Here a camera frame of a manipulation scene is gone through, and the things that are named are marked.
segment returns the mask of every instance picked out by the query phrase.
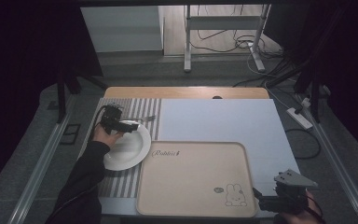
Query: beige tray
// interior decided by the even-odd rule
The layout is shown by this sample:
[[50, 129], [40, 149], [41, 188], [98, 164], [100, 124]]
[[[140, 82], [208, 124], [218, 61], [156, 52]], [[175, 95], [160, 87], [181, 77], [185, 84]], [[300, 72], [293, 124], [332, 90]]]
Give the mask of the beige tray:
[[244, 146], [152, 142], [142, 164], [137, 210], [149, 216], [254, 216]]

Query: black sleeve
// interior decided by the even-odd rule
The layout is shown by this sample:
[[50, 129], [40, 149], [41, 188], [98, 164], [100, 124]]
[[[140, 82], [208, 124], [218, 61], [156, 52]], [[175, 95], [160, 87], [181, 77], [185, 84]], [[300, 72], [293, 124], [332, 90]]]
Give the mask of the black sleeve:
[[100, 223], [101, 204], [97, 185], [103, 180], [103, 156], [109, 146], [89, 142], [62, 188], [54, 212], [46, 223]]

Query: person's left hand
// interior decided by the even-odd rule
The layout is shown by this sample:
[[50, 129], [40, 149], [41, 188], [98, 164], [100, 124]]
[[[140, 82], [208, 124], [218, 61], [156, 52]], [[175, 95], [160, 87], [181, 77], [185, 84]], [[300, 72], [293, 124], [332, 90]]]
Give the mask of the person's left hand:
[[92, 141], [102, 142], [112, 147], [116, 141], [123, 136], [124, 133], [117, 132], [115, 134], [108, 134], [101, 124], [98, 124], [94, 130]]

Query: striped cloth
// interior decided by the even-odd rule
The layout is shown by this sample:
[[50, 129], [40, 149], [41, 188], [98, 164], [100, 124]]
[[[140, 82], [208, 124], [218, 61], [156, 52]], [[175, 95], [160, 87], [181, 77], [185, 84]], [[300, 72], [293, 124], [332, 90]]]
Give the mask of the striped cloth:
[[[98, 103], [94, 117], [97, 111], [103, 105], [116, 103], [123, 106], [123, 113], [121, 117], [124, 118], [142, 118], [156, 115], [154, 121], [143, 123], [146, 129], [150, 132], [152, 140], [158, 140], [158, 125], [159, 113], [161, 108], [161, 99], [116, 99], [116, 98], [102, 98]], [[92, 127], [89, 127], [88, 136], [80, 151], [83, 153], [87, 146], [87, 139]], [[139, 176], [141, 173], [142, 163], [123, 171], [105, 171], [105, 178], [99, 185], [99, 196], [110, 198], [136, 198], [139, 183]]]

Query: round plate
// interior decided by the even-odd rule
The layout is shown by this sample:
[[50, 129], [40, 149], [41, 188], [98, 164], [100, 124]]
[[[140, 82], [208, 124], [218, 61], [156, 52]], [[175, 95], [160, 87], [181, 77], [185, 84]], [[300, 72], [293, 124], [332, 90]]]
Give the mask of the round plate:
[[150, 149], [151, 137], [143, 124], [131, 120], [122, 120], [129, 124], [138, 124], [138, 130], [124, 133], [115, 145], [103, 157], [105, 168], [113, 171], [126, 170], [141, 162]]

